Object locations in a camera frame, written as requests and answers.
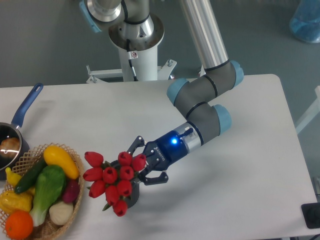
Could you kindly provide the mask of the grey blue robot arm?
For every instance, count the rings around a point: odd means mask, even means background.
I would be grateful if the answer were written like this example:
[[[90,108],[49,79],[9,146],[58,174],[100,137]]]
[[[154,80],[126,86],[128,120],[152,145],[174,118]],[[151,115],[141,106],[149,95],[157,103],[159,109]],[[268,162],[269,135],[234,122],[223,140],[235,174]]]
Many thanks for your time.
[[[233,89],[244,78],[238,62],[230,60],[216,18],[208,0],[182,0],[180,6],[188,24],[203,75],[193,81],[179,78],[167,89],[167,97],[186,122],[158,139],[141,137],[129,148],[142,147],[146,167],[134,178],[137,185],[163,184],[168,167],[231,126],[231,117],[221,105],[209,102]],[[158,45],[164,37],[162,21],[150,12],[147,0],[83,0],[79,4],[91,29],[108,30],[117,47],[125,82],[169,78],[173,63],[158,67]]]

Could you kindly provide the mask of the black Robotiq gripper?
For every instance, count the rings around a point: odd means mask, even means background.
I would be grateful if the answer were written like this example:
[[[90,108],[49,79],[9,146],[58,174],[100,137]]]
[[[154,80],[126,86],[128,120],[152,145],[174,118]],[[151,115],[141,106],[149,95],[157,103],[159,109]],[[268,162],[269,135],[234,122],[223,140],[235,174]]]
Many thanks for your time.
[[[130,155],[146,155],[147,167],[138,174],[138,179],[145,186],[165,184],[169,177],[165,170],[188,154],[185,143],[179,138],[179,133],[172,130],[158,139],[146,142],[138,135],[126,151]],[[162,171],[157,177],[147,177],[152,171]]]

